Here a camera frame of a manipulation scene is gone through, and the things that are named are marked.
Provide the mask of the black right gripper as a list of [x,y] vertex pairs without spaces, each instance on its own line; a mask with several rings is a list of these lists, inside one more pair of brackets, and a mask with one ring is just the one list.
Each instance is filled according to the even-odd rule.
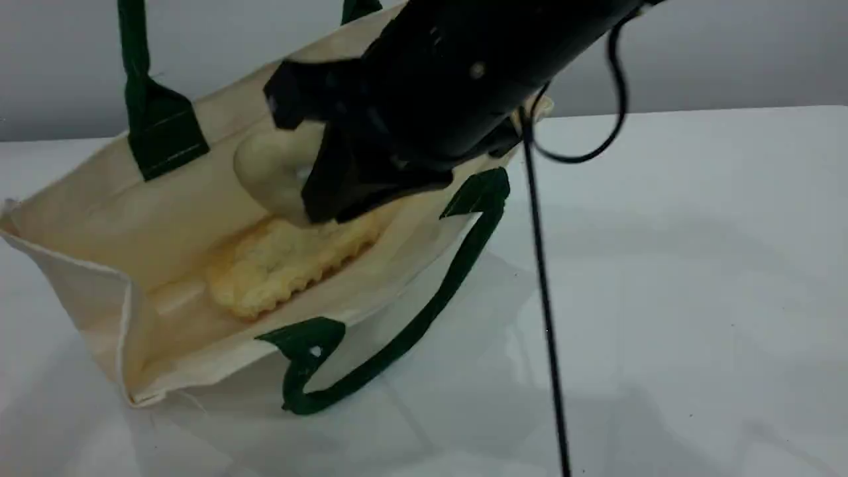
[[409,1],[359,58],[282,60],[264,84],[276,128],[328,122],[301,190],[309,223],[442,190],[447,169],[514,148],[514,111],[551,78],[533,34],[551,17],[549,1]]

